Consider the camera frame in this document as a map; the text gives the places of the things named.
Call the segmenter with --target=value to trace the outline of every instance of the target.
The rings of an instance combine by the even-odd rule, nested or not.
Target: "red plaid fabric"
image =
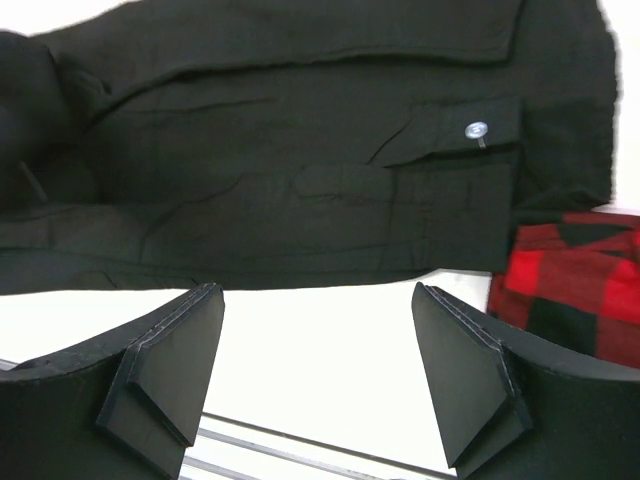
[[[640,217],[571,213],[521,227],[487,310],[555,344],[640,368]]]

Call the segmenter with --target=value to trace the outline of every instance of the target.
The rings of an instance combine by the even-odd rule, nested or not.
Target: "folded clothing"
[[[640,368],[640,217],[569,213],[521,227],[487,310],[557,345]]]

